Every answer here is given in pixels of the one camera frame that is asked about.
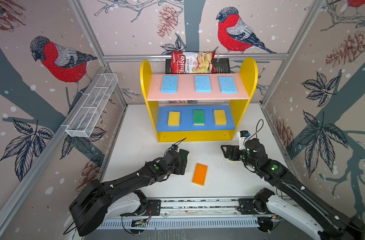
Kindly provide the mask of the pink upper shelf board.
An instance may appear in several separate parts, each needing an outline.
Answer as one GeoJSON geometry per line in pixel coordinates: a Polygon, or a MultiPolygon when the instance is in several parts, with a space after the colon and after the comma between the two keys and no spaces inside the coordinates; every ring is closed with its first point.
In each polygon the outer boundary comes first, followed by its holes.
{"type": "Polygon", "coordinates": [[[247,100],[248,93],[239,74],[209,74],[211,84],[210,93],[197,93],[194,75],[178,75],[177,92],[162,93],[163,75],[153,75],[149,86],[144,90],[148,101],[220,101],[220,100],[247,100]],[[221,92],[219,77],[233,77],[237,88],[236,94],[224,94],[221,92]]]}

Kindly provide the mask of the green sponge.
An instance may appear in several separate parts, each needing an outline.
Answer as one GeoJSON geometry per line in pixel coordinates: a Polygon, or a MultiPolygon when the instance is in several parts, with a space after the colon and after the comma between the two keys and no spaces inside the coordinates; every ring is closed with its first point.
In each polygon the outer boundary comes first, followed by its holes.
{"type": "Polygon", "coordinates": [[[205,125],[204,110],[194,110],[193,111],[193,124],[194,124],[194,126],[204,126],[205,125]]]}

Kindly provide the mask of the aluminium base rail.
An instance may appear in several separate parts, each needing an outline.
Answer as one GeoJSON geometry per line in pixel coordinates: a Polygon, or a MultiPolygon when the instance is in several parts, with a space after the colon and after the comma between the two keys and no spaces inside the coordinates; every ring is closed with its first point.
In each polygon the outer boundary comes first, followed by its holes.
{"type": "Polygon", "coordinates": [[[315,238],[322,227],[289,199],[273,195],[267,210],[257,211],[253,198],[203,198],[149,200],[139,216],[132,210],[134,198],[123,198],[108,208],[107,216],[97,230],[125,230],[140,234],[146,230],[258,228],[270,233],[286,220],[315,238]]]}

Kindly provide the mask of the yellow sponge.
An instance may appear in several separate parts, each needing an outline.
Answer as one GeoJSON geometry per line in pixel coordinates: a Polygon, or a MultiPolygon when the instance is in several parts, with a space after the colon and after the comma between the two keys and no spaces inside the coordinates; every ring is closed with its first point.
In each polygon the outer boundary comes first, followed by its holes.
{"type": "Polygon", "coordinates": [[[225,110],[214,110],[214,119],[216,126],[226,126],[228,123],[225,110]]]}
{"type": "Polygon", "coordinates": [[[180,125],[180,112],[170,111],[168,113],[168,126],[179,127],[180,125]]]}

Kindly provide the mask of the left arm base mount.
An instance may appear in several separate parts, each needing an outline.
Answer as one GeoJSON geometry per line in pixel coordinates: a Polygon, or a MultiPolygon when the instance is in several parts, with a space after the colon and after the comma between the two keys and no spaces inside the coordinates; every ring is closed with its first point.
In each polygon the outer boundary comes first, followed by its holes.
{"type": "Polygon", "coordinates": [[[136,190],[128,196],[134,197],[133,203],[120,216],[159,216],[161,210],[161,200],[148,199],[141,190],[136,190]]]}

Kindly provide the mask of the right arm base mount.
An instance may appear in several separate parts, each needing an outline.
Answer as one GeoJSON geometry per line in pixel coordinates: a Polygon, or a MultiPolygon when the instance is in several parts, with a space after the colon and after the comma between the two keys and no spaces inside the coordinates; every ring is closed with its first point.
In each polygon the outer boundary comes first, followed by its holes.
{"type": "Polygon", "coordinates": [[[242,215],[263,215],[270,213],[267,207],[268,199],[274,196],[274,192],[263,188],[254,197],[238,199],[237,211],[242,215]]]}

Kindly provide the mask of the red cassava chips bag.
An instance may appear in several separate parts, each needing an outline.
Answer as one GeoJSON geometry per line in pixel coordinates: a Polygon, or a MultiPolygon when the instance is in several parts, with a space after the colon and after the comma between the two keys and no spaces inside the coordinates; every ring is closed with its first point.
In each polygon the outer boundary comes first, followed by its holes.
{"type": "Polygon", "coordinates": [[[172,74],[214,74],[216,52],[171,52],[172,74]]]}

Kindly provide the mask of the yellow shelf unit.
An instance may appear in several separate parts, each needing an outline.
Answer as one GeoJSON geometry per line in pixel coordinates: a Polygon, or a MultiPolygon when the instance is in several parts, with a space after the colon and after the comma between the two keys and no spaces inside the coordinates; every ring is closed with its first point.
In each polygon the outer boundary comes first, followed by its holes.
{"type": "Polygon", "coordinates": [[[208,141],[231,141],[235,136],[244,114],[251,102],[258,83],[258,66],[254,59],[247,58],[243,61],[240,71],[237,73],[242,78],[244,86],[251,94],[247,100],[220,100],[220,101],[148,101],[144,90],[149,86],[153,75],[148,60],[143,60],[140,65],[140,85],[145,105],[150,117],[150,121],[159,143],[176,142],[186,139],[188,142],[208,142],[208,141]],[[184,106],[228,106],[230,108],[235,130],[222,131],[181,131],[181,132],[157,132],[157,120],[160,107],[184,107],[184,106]]]}

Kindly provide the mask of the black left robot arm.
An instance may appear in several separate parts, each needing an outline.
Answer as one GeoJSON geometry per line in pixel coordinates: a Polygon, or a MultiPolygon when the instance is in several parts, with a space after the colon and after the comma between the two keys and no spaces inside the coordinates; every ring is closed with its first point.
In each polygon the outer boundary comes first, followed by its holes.
{"type": "Polygon", "coordinates": [[[168,150],[163,157],[146,162],[139,170],[109,182],[89,182],[70,204],[69,211],[79,236],[96,230],[108,217],[137,215],[146,210],[147,198],[140,188],[163,182],[171,174],[184,175],[189,152],[168,150]]]}

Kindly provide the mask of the light blue sponge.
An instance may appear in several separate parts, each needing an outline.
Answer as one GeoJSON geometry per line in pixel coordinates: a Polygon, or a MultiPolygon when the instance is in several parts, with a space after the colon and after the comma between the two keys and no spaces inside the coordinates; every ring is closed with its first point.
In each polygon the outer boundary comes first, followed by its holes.
{"type": "Polygon", "coordinates": [[[236,94],[238,92],[233,77],[219,77],[219,84],[222,94],[236,94]]]}
{"type": "Polygon", "coordinates": [[[161,93],[177,93],[178,76],[163,76],[161,93]]]}
{"type": "Polygon", "coordinates": [[[211,82],[209,76],[195,76],[196,93],[211,93],[211,82]]]}

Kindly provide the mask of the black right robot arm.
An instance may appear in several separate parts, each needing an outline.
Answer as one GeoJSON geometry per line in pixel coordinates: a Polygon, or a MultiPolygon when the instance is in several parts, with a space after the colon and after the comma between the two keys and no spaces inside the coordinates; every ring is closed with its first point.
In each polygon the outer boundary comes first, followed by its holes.
{"type": "Polygon", "coordinates": [[[281,199],[273,191],[263,188],[253,200],[256,212],[278,215],[314,240],[363,240],[365,225],[357,217],[348,217],[307,189],[280,162],[268,157],[258,139],[244,142],[244,147],[222,145],[222,152],[230,161],[240,161],[272,187],[277,188],[297,206],[281,199]]]}

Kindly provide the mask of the white mesh wall tray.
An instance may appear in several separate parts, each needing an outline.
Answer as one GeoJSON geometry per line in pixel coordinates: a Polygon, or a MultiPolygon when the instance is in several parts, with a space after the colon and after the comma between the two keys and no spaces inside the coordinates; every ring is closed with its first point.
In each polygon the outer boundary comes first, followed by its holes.
{"type": "Polygon", "coordinates": [[[70,137],[89,138],[118,82],[116,74],[96,76],[96,82],[65,130],[70,137]]]}

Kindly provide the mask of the orange sponge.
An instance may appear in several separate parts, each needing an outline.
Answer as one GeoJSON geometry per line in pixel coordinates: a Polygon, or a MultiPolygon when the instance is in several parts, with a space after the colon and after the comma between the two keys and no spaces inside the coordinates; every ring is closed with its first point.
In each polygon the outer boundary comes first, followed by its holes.
{"type": "Polygon", "coordinates": [[[207,171],[208,171],[208,166],[197,163],[195,172],[194,172],[194,176],[192,179],[192,183],[200,185],[200,186],[204,186],[206,176],[207,176],[207,171]]]}

